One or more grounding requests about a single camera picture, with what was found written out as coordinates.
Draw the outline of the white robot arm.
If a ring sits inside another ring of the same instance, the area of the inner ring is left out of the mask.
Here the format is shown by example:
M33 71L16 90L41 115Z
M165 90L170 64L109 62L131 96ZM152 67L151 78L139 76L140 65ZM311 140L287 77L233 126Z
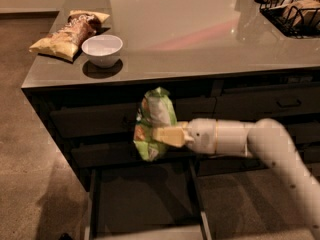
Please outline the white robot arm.
M255 123L199 118L157 126L152 137L198 154L259 158L289 189L305 226L320 240L320 184L279 122L270 118Z

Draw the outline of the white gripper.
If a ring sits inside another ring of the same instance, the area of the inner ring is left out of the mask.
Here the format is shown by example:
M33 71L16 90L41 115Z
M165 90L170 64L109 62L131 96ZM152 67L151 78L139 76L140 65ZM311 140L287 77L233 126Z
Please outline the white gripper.
M216 149L216 121L212 119L194 119L178 121L177 126L159 127L152 132L154 140L173 147L186 145L199 154L214 154Z

